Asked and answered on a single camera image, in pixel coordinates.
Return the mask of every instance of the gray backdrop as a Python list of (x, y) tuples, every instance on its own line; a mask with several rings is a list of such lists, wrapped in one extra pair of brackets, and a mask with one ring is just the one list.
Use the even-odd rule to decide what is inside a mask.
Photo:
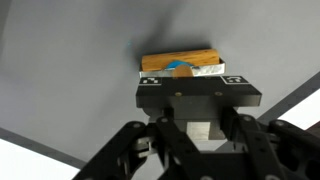
[[(320, 69), (320, 1), (0, 2), (0, 127), (89, 160), (130, 120), (143, 54), (216, 48), (263, 93), (255, 117)], [(222, 142), (213, 143), (215, 149)]]

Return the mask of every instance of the blue object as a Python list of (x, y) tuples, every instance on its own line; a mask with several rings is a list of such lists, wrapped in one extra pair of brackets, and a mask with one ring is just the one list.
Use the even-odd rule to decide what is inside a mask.
[(171, 62), (170, 64), (167, 65), (166, 69), (172, 69), (172, 68), (176, 68), (180, 65), (187, 65), (187, 66), (193, 66), (190, 63), (184, 62), (184, 61), (180, 61), (180, 60), (175, 60), (173, 62)]

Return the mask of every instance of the wooden block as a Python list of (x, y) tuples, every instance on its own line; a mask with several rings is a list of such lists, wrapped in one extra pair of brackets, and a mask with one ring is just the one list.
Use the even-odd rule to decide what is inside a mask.
[(193, 77), (193, 72), (190, 66), (180, 65), (174, 69), (172, 77)]
[(180, 60), (194, 66), (219, 64), (219, 54), (215, 49), (146, 55), (142, 57), (142, 71), (159, 71), (174, 60)]

